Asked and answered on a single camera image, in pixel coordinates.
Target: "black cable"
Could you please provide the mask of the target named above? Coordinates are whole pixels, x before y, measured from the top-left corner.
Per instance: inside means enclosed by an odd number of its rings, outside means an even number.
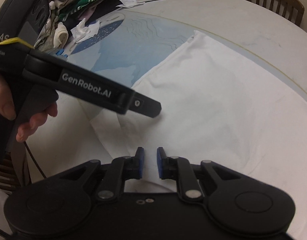
[[[32,153],[31,153],[31,150],[28,147],[28,144],[26,142],[24,142],[24,145],[25,145],[25,147],[26,147],[26,149],[27,149],[31,159],[33,160],[34,164],[36,165],[37,169],[39,170],[40,174],[44,177],[44,179],[46,179],[47,177],[46,177],[45,173],[42,171],[42,169],[40,168],[40,166],[36,162],[35,158],[33,157]]]
[[[2,230],[0,229],[0,236],[3,237],[3,238],[5,238],[5,239],[8,239],[11,235],[7,234],[5,231],[2,231]]]

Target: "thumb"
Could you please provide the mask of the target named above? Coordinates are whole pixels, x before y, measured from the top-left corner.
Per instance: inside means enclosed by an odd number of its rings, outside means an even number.
[[[0,75],[0,114],[9,120],[16,118],[12,93],[5,79]]]

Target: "round table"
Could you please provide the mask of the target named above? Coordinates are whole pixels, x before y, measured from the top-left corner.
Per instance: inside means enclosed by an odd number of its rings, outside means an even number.
[[[283,17],[245,0],[159,0],[123,11],[191,25],[245,52],[307,101],[307,33]],[[91,159],[112,157],[97,139],[90,119],[100,109],[60,94],[59,114],[28,139],[47,176]],[[32,181],[42,179],[28,158]]]

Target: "green striped fabric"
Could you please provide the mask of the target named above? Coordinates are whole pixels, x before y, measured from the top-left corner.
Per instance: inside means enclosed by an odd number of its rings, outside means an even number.
[[[66,6],[59,13],[59,21],[64,22],[67,20],[68,16],[74,14],[79,11],[81,8],[85,7],[87,4],[94,2],[95,0],[78,0],[74,2],[74,4],[70,4],[70,6]]]

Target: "round metal joint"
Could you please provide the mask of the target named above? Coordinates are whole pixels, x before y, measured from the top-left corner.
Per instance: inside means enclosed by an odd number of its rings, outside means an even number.
[[[199,190],[195,189],[187,190],[185,194],[188,198],[199,198],[202,195]]]
[[[146,199],[146,202],[147,202],[147,203],[153,203],[153,202],[154,202],[154,199],[152,199],[152,198],[147,198],[147,199]]]
[[[138,199],[138,200],[136,201],[136,204],[138,204],[138,205],[144,205],[144,204],[146,204],[146,201],[144,201],[144,200],[142,200],[142,199]]]
[[[112,198],[114,196],[114,193],[110,190],[102,190],[98,192],[98,197],[101,199],[108,199]]]

